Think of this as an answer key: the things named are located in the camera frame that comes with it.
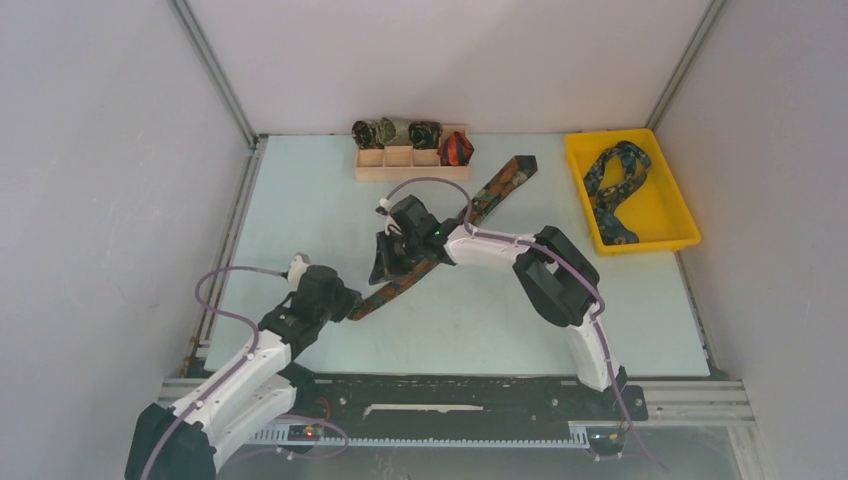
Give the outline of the brown green patterned tie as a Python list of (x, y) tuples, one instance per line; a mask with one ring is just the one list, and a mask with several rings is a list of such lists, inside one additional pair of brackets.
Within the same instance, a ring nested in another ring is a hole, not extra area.
[[(532, 155), (515, 156), (510, 159), (478, 193), (470, 198), (457, 215), (450, 217), (451, 231), (467, 220), (478, 226), (495, 208), (514, 190), (525, 183), (537, 172), (537, 161)], [(388, 302), (411, 289), (424, 276), (438, 265), (424, 261), (416, 266), (411, 274), (401, 276), (395, 281), (377, 284), (380, 288), (354, 307), (348, 318), (358, 321), (381, 308)]]

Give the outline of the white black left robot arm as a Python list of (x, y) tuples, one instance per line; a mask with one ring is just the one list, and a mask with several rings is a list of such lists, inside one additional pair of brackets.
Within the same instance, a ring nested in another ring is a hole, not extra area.
[(213, 479), (263, 426), (287, 412), (304, 416), (315, 388), (283, 371), (329, 322), (344, 320), (361, 302), (336, 270), (295, 255), (287, 270), (290, 292), (257, 322), (249, 340), (223, 367), (189, 394), (139, 415), (125, 467), (127, 479)]

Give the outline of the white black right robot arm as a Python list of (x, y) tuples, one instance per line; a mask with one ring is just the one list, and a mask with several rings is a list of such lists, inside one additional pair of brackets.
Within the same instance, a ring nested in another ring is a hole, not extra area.
[(564, 329), (585, 386), (585, 411), (606, 418), (620, 407), (622, 395), (615, 385), (620, 364), (601, 323), (600, 275), (559, 229), (546, 226), (536, 234), (517, 235), (463, 220), (438, 221), (413, 195), (398, 202), (383, 198), (376, 212), (385, 224), (377, 235), (371, 284), (395, 280), (424, 260), (512, 273), (534, 310)]

